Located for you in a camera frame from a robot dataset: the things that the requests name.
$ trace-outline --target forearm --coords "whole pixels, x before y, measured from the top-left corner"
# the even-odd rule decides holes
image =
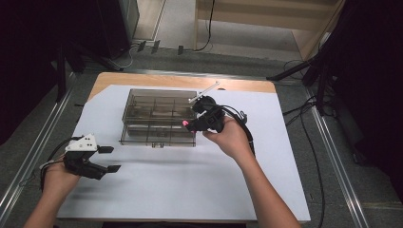
[[[24,228],[53,227],[57,212],[65,197],[44,194],[30,214]]]
[[[300,227],[294,214],[267,180],[253,156],[237,161],[245,177],[259,227]]]

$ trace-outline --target transparent plastic box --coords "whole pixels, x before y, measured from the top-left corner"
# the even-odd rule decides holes
[[[196,91],[130,89],[121,144],[164,146],[196,146],[196,135],[182,125],[196,118],[190,98]]]

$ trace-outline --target person's hand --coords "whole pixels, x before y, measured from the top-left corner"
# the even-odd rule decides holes
[[[80,176],[69,173],[63,162],[52,164],[48,167],[45,177],[44,195],[49,192],[65,198],[77,185]]]
[[[237,121],[225,116],[223,122],[224,129],[221,133],[203,131],[203,136],[216,143],[225,154],[237,162],[239,158],[252,155],[246,134]]]

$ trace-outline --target white tabletop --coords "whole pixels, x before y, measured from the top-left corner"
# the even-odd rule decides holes
[[[90,158],[102,166],[120,164],[101,180],[81,178],[61,207],[60,219],[226,221],[256,220],[244,178],[236,163],[202,133],[196,147],[151,148],[121,145],[122,117],[129,89],[111,85],[88,103],[74,136],[94,133],[111,154]],[[299,221],[310,220],[293,151],[276,93],[213,90],[219,105],[248,115],[256,157],[264,173]]]

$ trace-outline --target aluminum rail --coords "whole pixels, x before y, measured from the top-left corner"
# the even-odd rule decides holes
[[[58,123],[60,116],[62,115],[66,104],[70,98],[71,90],[74,87],[76,81],[76,75],[71,73],[68,77],[69,84],[71,86],[67,89],[65,96],[62,100],[55,104],[52,108],[44,126],[42,127],[41,131],[39,132],[35,142],[33,143],[32,147],[30,148],[26,158],[24,159],[23,163],[20,166],[17,174],[15,175],[14,179],[12,180],[9,188],[7,189],[5,195],[1,199],[0,202],[0,227],[4,227],[6,224],[7,219],[11,213],[12,208],[14,207],[15,203],[18,201],[24,186],[20,185],[21,181],[24,181],[29,178],[32,170],[35,168],[36,163],[38,162],[39,157],[42,155],[42,152],[48,142],[48,139],[55,127]]]
[[[307,98],[311,98],[314,95],[312,90],[310,90],[309,88],[306,88],[306,92]],[[343,192],[347,206],[349,207],[350,213],[355,223],[355,227],[370,227],[365,217],[361,203],[358,199],[358,196],[356,195],[353,185],[350,182],[350,178],[346,172],[346,169],[344,168],[343,162],[338,155],[335,142],[333,141],[332,135],[330,134],[329,128],[326,124],[326,120],[320,116],[315,107],[312,108],[312,112],[314,114],[315,121],[317,122],[317,128],[325,144],[326,151],[334,168],[338,184],[340,185],[341,191]]]

